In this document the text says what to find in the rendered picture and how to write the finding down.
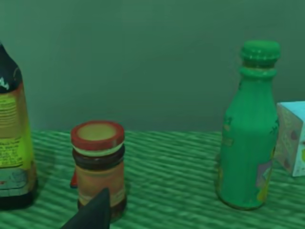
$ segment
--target green bottle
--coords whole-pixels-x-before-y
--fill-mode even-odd
[[[272,96],[274,65],[280,46],[248,41],[238,91],[224,116],[216,193],[225,204],[244,210],[265,203],[278,137],[279,120]]]

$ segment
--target red object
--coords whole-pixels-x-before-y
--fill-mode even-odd
[[[85,127],[86,125],[93,125],[93,124],[106,124],[109,126],[114,127],[116,134],[108,139],[103,139],[103,140],[96,140],[96,141],[90,141],[90,140],[85,140],[79,137],[78,131]],[[124,141],[124,128],[114,122],[110,121],[89,121],[83,124],[80,124],[76,126],[75,128],[72,129],[71,131],[71,142],[72,144],[79,149],[83,150],[89,150],[89,151],[94,151],[94,150],[106,150],[106,149],[111,149],[119,144],[123,143]]]
[[[77,178],[76,178],[75,171],[74,171],[73,177],[71,179],[70,187],[71,188],[77,188]]]

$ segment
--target tablecloth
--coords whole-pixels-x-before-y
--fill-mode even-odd
[[[25,210],[0,212],[0,229],[59,229],[77,212],[69,132],[33,132],[39,196]],[[214,192],[218,132],[126,132],[128,210],[111,229],[300,229],[305,177],[275,164],[267,204],[239,211]]]

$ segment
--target white logo on bottle neck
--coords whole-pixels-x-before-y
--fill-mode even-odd
[[[6,90],[9,90],[10,88],[9,84],[4,82],[3,77],[0,78],[0,87],[4,87]]]

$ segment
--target jar base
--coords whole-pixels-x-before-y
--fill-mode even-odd
[[[240,211],[253,211],[253,210],[257,210],[257,209],[261,208],[263,205],[265,205],[265,203],[263,203],[257,207],[244,208],[244,207],[236,206],[234,204],[231,204],[231,203],[225,201],[224,199],[221,198],[221,196],[219,195],[219,193],[217,191],[216,191],[216,195],[217,195],[218,199],[221,202],[223,202],[225,205],[227,205],[228,207],[234,208],[236,210],[240,210]]]
[[[111,223],[119,220],[123,216],[123,214],[126,210],[126,206],[127,206],[127,197],[125,196],[125,198],[119,204],[111,207],[111,209],[110,209]],[[78,200],[77,201],[77,208],[80,209],[82,207],[84,207],[84,205],[82,205],[80,203],[80,201]]]

